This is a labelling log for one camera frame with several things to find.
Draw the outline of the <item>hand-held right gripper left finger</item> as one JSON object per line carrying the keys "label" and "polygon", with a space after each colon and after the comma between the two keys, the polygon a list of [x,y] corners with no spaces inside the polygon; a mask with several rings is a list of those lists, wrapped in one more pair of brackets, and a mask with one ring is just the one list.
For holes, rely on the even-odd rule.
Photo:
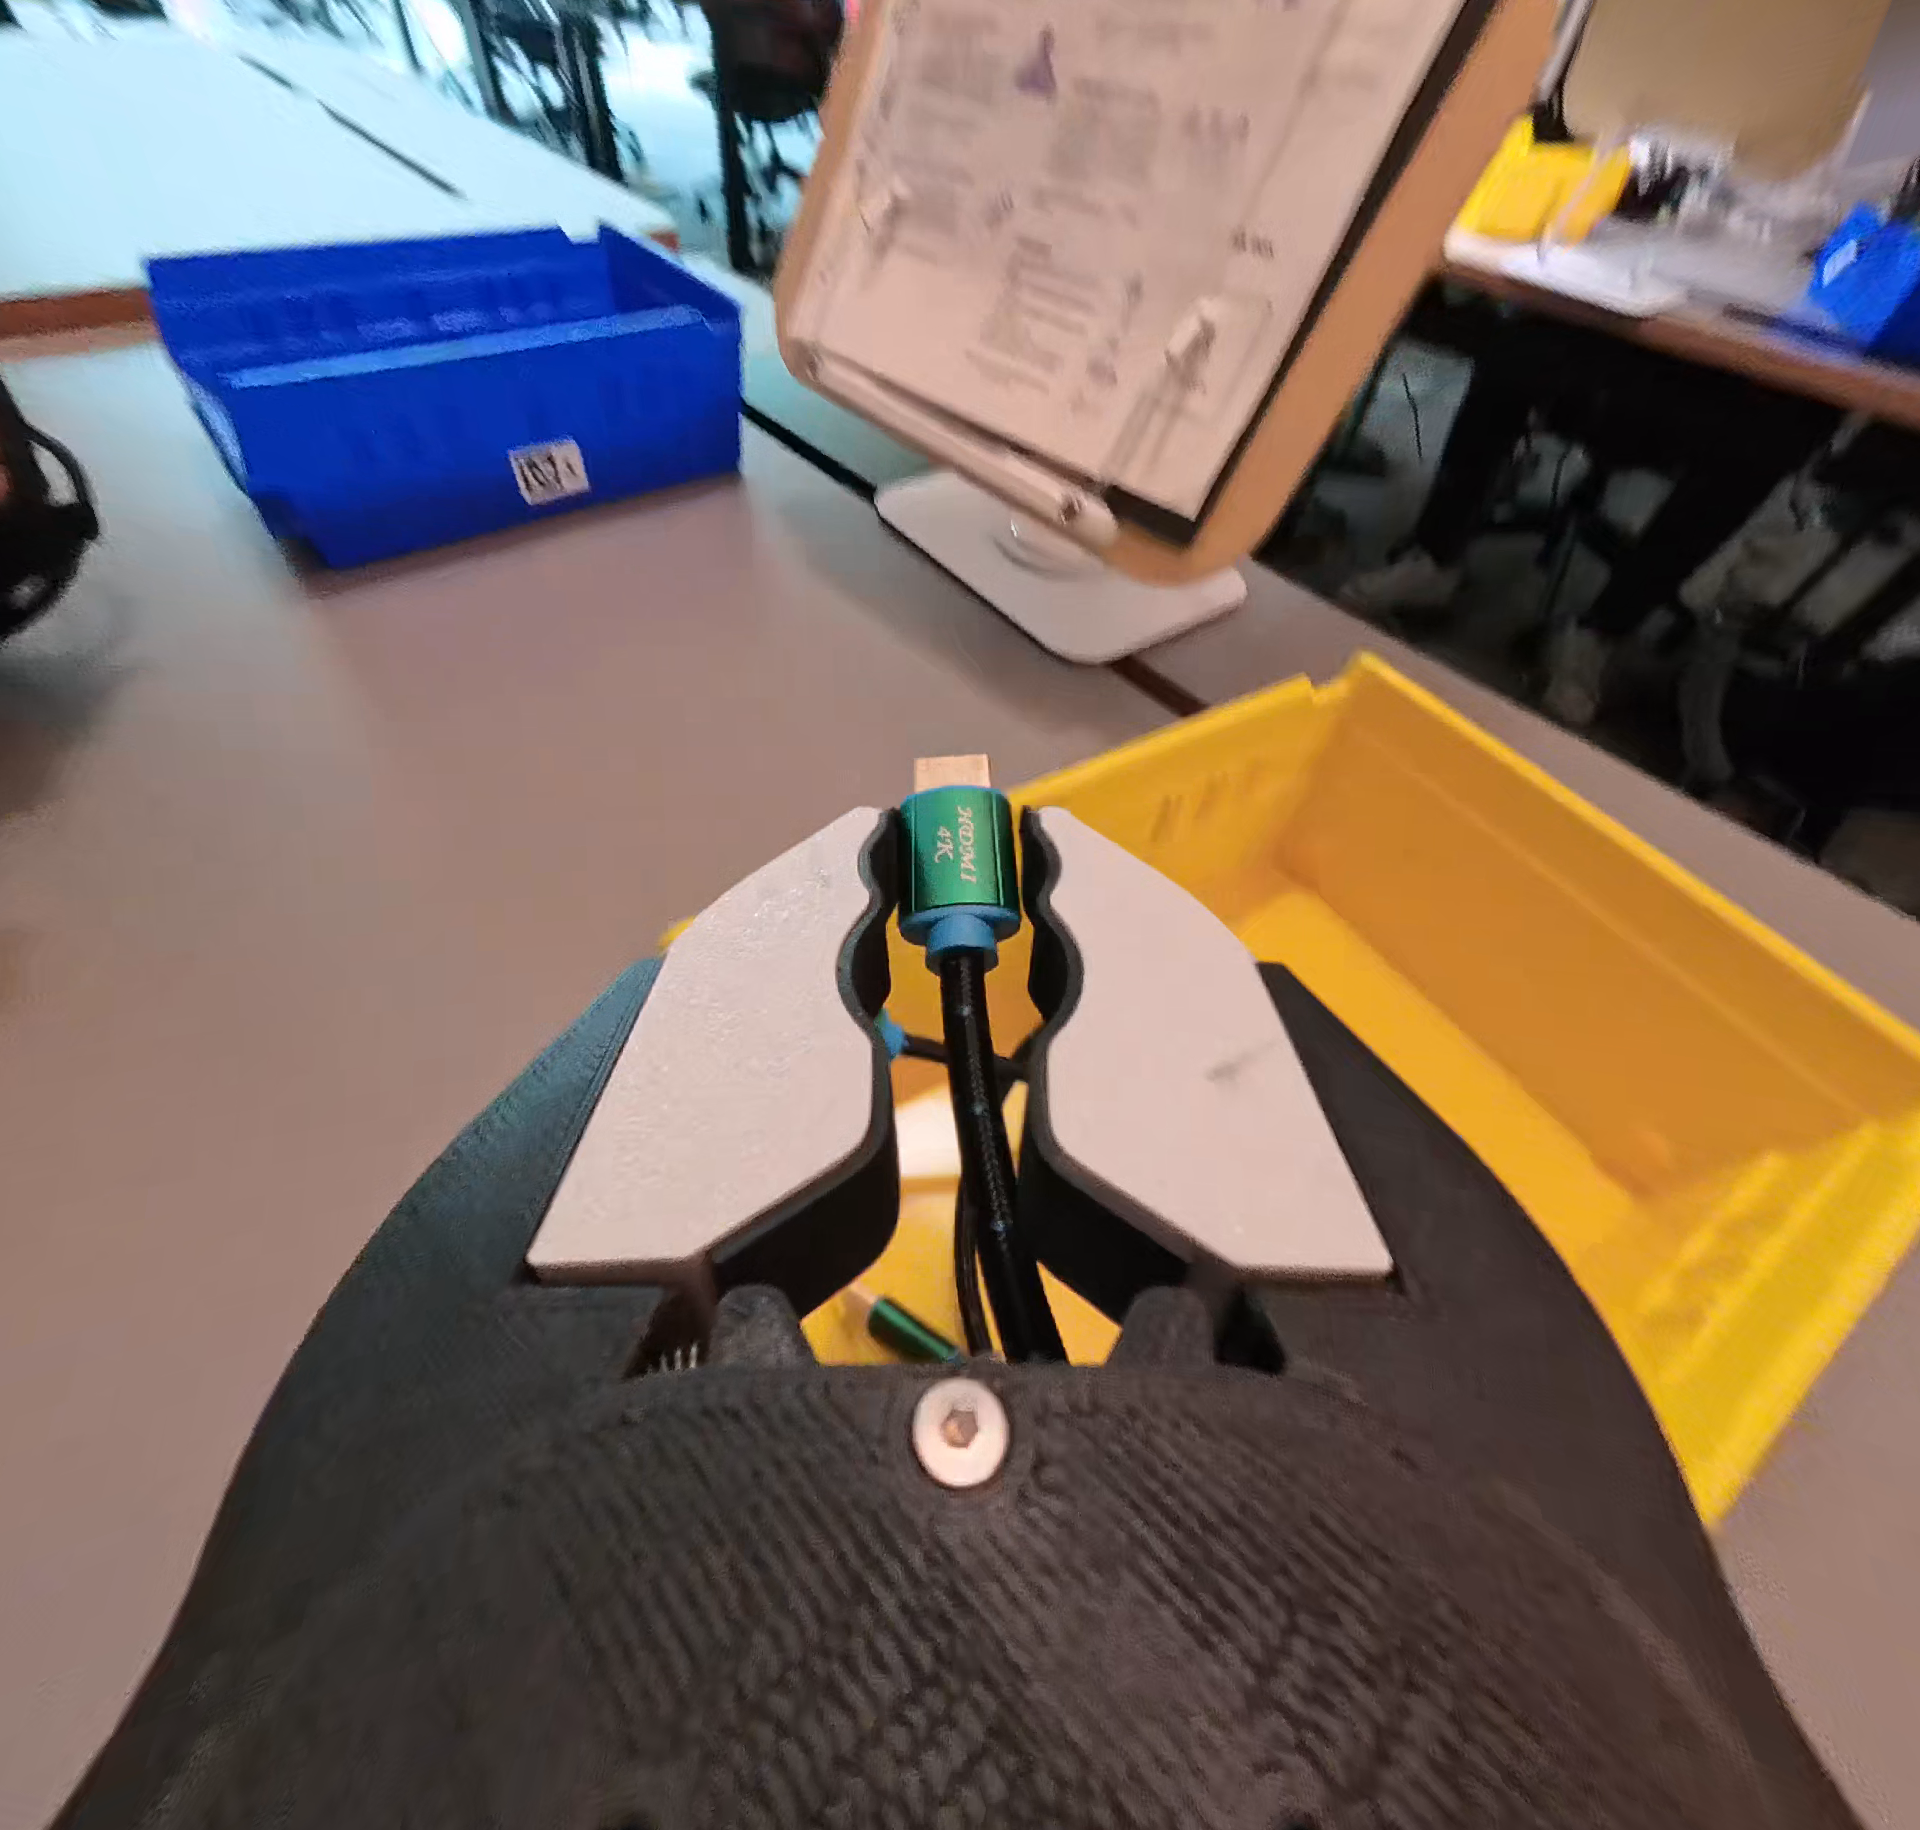
{"label": "hand-held right gripper left finger", "polygon": [[896,817],[857,807],[702,908],[649,972],[527,1266],[808,1318],[893,1240]]}

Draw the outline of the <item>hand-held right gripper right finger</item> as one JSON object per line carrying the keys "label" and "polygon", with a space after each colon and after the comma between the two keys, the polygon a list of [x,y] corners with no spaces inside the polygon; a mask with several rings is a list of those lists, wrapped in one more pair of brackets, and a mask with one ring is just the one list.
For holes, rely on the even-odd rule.
{"label": "hand-held right gripper right finger", "polygon": [[1275,990],[1195,895],[1061,807],[1022,813],[1020,1219],[1113,1321],[1148,1289],[1380,1288],[1388,1240]]}

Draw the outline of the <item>yellow plastic bin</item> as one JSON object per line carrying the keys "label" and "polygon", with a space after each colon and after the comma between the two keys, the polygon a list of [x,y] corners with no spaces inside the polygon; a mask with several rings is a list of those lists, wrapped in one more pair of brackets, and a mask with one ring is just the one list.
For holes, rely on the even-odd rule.
{"label": "yellow plastic bin", "polygon": [[1915,1030],[1373,657],[1010,800],[1186,888],[1473,1147],[1720,1526],[1915,1241]]}

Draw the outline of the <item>blue plastic bin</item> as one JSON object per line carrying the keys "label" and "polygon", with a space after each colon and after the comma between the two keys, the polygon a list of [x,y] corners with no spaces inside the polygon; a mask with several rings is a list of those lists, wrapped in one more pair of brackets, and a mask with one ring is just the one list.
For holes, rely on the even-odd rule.
{"label": "blue plastic bin", "polygon": [[732,475],[742,305],[616,227],[145,261],[269,534],[350,572]]}

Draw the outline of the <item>white table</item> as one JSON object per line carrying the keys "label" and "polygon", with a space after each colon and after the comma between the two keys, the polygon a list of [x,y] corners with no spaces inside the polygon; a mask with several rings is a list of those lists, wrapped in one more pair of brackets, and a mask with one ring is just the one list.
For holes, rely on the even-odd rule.
{"label": "white table", "polygon": [[144,326],[151,258],[603,226],[682,243],[659,202],[342,46],[6,32],[6,338]]}

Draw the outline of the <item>document holder stand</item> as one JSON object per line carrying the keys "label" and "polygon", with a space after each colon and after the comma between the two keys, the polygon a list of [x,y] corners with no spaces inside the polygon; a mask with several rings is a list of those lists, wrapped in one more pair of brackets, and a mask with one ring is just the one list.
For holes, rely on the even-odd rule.
{"label": "document holder stand", "polygon": [[[1129,500],[1113,507],[981,433],[940,427],[878,385],[852,394],[797,374],[798,353],[778,328],[787,248],[776,278],[781,360],[808,390],[924,459],[924,473],[878,487],[878,520],[1041,649],[1077,666],[1109,666],[1186,637],[1246,600],[1245,567],[1304,488],[1370,366],[1438,269],[1458,210],[1536,89],[1553,25],[1556,0],[1492,6],[1218,484],[1214,504],[1186,537],[1161,513]],[[807,248],[803,197],[791,232]]]}

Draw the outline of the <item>printed paper sheet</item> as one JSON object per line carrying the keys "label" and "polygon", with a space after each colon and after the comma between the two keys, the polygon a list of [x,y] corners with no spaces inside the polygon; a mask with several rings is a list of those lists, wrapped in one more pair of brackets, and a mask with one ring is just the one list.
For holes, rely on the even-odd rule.
{"label": "printed paper sheet", "polygon": [[1497,0],[861,0],[797,374],[1193,534]]}

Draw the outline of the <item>cluttered wooden workbench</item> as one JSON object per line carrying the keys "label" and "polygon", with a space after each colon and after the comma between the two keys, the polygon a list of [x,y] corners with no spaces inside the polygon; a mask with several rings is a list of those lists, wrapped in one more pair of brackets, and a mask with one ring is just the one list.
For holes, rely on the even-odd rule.
{"label": "cluttered wooden workbench", "polygon": [[1607,334],[1644,353],[1682,359],[1870,424],[1919,433],[1915,368],[1865,356],[1780,315],[1705,303],[1678,303],[1651,315],[1628,315],[1571,295],[1553,284],[1512,278],[1477,258],[1445,258],[1438,278],[1562,326]]}

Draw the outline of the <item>yellow box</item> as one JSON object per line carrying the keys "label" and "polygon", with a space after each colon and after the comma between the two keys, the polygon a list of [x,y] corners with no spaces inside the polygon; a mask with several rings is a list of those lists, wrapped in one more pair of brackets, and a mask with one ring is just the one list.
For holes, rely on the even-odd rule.
{"label": "yellow box", "polygon": [[1584,243],[1621,207],[1633,172],[1628,144],[1544,137],[1536,115],[1519,115],[1453,232],[1491,243]]}

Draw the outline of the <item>small blue bin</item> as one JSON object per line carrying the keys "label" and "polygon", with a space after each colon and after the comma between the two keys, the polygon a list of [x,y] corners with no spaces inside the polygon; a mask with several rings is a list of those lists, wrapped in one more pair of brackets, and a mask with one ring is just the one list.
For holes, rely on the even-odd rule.
{"label": "small blue bin", "polygon": [[1861,353],[1919,368],[1915,216],[1856,206],[1816,254],[1806,303]]}

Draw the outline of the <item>brown cardboard sheet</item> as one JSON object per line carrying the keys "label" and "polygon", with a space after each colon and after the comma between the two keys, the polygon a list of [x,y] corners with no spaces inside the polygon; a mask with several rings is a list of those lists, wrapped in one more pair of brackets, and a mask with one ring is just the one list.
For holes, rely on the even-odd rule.
{"label": "brown cardboard sheet", "polygon": [[1562,82],[1578,137],[1664,134],[1793,177],[1850,144],[1896,0],[1596,0]]}

